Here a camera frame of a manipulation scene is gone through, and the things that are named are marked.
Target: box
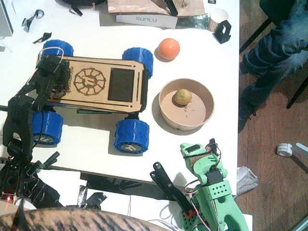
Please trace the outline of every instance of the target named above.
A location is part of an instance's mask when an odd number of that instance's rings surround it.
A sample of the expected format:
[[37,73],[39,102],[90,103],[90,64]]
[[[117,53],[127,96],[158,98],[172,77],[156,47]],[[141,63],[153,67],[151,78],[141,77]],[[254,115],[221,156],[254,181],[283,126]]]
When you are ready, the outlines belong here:
[[141,26],[155,26],[174,29],[177,25],[178,18],[167,15],[133,14],[117,15],[116,21],[119,23],[129,23]]
[[9,19],[9,14],[3,0],[0,0],[0,37],[7,37],[12,35],[13,27]]

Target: blue wheel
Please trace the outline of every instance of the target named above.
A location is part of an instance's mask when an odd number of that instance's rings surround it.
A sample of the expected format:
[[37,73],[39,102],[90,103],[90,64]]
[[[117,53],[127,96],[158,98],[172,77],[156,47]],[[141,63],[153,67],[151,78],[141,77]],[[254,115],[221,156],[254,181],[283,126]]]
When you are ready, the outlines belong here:
[[[47,47],[60,47],[60,48],[62,48],[63,51],[64,51],[64,56],[73,56],[73,54],[74,54],[73,47],[69,43],[64,42],[62,40],[57,40],[57,39],[49,40],[49,41],[45,42],[43,49],[47,48]],[[59,49],[47,49],[47,50],[43,51],[42,55],[43,54],[62,55],[62,51],[59,50]]]
[[[59,114],[50,111],[43,111],[44,124],[42,136],[39,144],[54,145],[58,144],[61,140],[63,118]],[[37,142],[42,127],[42,113],[34,112],[32,115],[32,132],[34,142]]]
[[114,147],[123,153],[144,153],[149,147],[149,125],[137,119],[124,119],[116,124]]
[[149,72],[149,78],[153,75],[153,54],[141,47],[133,47],[129,48],[126,51],[124,51],[122,55],[123,60],[134,60],[138,61],[139,63],[142,63],[145,65],[145,68]]

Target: plastic bag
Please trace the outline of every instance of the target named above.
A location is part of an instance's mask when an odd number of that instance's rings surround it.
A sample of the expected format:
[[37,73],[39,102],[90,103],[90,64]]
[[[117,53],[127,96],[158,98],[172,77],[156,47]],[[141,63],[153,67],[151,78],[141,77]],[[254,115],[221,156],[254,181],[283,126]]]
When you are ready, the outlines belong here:
[[207,30],[208,16],[198,15],[194,17],[178,18],[176,29],[196,28],[201,30]]
[[242,195],[245,192],[255,188],[259,183],[258,177],[253,172],[243,166],[237,168],[236,191],[237,195]]

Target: wooden floor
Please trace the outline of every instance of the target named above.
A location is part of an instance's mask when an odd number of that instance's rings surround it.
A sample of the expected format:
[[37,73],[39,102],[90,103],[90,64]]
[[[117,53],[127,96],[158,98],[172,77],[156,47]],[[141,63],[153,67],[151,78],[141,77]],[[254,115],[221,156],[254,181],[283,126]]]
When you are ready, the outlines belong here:
[[[258,0],[241,0],[240,5],[241,46],[266,16]],[[275,154],[278,143],[308,145],[308,90],[291,109],[286,109],[307,75],[308,65],[278,85],[257,116],[252,116],[239,134],[238,166],[249,167],[260,179],[255,189],[236,199],[244,213],[253,215],[254,231],[290,230],[308,214],[308,174],[292,159]],[[251,75],[241,77],[240,92],[254,80]],[[307,159],[296,156],[308,166]]]

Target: paper bowl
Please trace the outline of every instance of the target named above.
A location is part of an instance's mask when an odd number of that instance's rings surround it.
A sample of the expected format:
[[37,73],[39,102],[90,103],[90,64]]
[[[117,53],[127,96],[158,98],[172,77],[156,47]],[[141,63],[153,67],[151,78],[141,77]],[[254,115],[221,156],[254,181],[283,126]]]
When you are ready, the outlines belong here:
[[[186,106],[178,105],[174,95],[179,89],[192,93],[192,100]],[[189,131],[202,126],[214,112],[211,92],[201,83],[188,79],[175,79],[167,83],[159,93],[159,107],[164,120],[173,128]]]

